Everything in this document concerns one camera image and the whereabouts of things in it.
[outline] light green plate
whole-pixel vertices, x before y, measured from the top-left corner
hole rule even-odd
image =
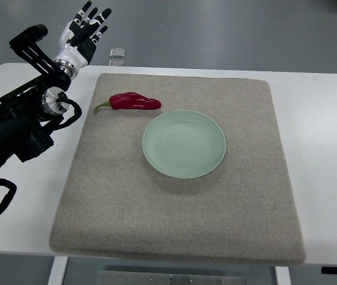
[[[175,178],[196,178],[215,169],[226,150],[225,136],[208,116],[175,110],[156,117],[143,134],[147,161]]]

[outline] metal bracket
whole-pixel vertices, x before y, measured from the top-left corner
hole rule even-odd
[[[98,285],[245,285],[245,278],[231,276],[100,271]]]

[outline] pepper stem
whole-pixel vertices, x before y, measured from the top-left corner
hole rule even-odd
[[[98,105],[97,107],[95,107],[95,114],[97,114],[97,110],[98,110],[98,108],[100,108],[100,107],[111,107],[111,105],[110,105],[110,102],[109,102],[109,101],[104,102],[104,103]]]

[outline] floor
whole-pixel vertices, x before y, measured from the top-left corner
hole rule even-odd
[[[38,44],[53,58],[62,30],[84,2],[0,1],[0,64],[24,62],[8,42],[35,24],[49,29]],[[116,47],[126,49],[125,65],[134,67],[337,73],[337,0],[92,2],[100,10],[113,10],[92,65],[108,65],[110,50]],[[52,263],[49,256],[0,255],[0,284],[47,284]],[[156,269],[156,264],[71,258],[64,284],[96,284],[97,272],[109,265]],[[247,284],[275,283],[268,267],[158,267],[169,266],[195,272],[209,272],[212,266],[225,274],[243,274]],[[290,268],[292,284],[337,284],[337,275],[321,275],[320,269]]]

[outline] white table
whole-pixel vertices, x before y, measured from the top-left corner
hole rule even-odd
[[[55,145],[38,158],[21,163],[13,156],[0,169],[0,178],[18,186],[0,216],[0,253],[55,255],[48,246],[49,232],[97,78],[104,72],[267,81],[304,237],[305,263],[337,265],[337,74],[285,72],[83,68],[67,92],[81,106],[83,117],[54,132]],[[1,65],[0,97],[37,75],[28,64]]]

